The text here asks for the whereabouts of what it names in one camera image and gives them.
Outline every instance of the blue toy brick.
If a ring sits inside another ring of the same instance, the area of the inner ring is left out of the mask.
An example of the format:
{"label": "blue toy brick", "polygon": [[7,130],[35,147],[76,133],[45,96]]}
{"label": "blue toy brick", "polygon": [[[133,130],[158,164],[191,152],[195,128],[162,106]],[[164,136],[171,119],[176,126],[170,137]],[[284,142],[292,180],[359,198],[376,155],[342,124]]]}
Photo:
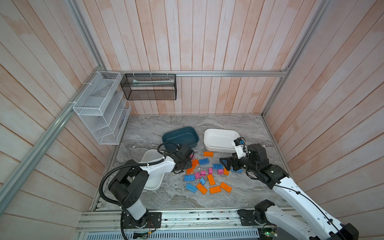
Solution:
{"label": "blue toy brick", "polygon": [[200,165],[206,165],[206,164],[208,164],[208,163],[209,163],[208,158],[204,158],[204,159],[200,159],[200,160],[199,160],[199,164],[200,164]]}
{"label": "blue toy brick", "polygon": [[224,169],[223,164],[214,164],[213,169]]}
{"label": "blue toy brick", "polygon": [[194,180],[195,180],[195,175],[185,175],[184,176],[184,182],[194,181]]}
{"label": "blue toy brick", "polygon": [[193,193],[196,193],[197,187],[193,186],[192,184],[188,183],[187,186],[185,187],[186,189],[190,190]]}
{"label": "blue toy brick", "polygon": [[232,168],[232,172],[242,173],[243,169],[240,168],[240,170],[234,171],[233,168]]}

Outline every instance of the marble table surface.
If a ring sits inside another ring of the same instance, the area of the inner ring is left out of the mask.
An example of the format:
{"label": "marble table surface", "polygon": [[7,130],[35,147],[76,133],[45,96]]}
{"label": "marble table surface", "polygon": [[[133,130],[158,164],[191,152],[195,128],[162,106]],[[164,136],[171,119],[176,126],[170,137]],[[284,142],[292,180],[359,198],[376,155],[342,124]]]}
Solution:
{"label": "marble table surface", "polygon": [[[260,116],[256,114],[245,115],[188,115],[188,116],[130,116],[124,133],[119,152],[113,164],[113,168],[124,164],[130,159],[140,162],[144,153],[149,149],[156,149],[162,142],[164,133],[192,126],[199,135],[198,145],[193,148],[197,159],[203,157],[206,151],[204,146],[204,131],[208,128],[235,130],[244,137],[246,144],[260,143],[266,149],[267,156],[272,164],[284,167],[279,159],[276,149],[267,133]],[[210,163],[197,166],[196,170],[206,170],[217,164],[220,157],[228,157],[230,153],[214,152],[214,157],[209,157]],[[164,176],[161,187],[157,191],[144,190],[141,200],[147,209],[194,209],[194,208],[248,208],[254,207],[262,200],[268,199],[278,206],[289,204],[278,194],[270,190],[265,184],[247,177],[245,172],[229,175],[218,175],[214,170],[213,176],[216,185],[221,182],[232,187],[231,193],[222,191],[203,195],[200,191],[193,193],[185,188],[188,182],[184,182],[184,173],[167,173]],[[207,177],[204,177],[207,189],[211,187]],[[189,182],[196,186],[198,180]],[[106,190],[105,194],[113,196]],[[118,206],[99,199],[96,210],[119,210]]]}

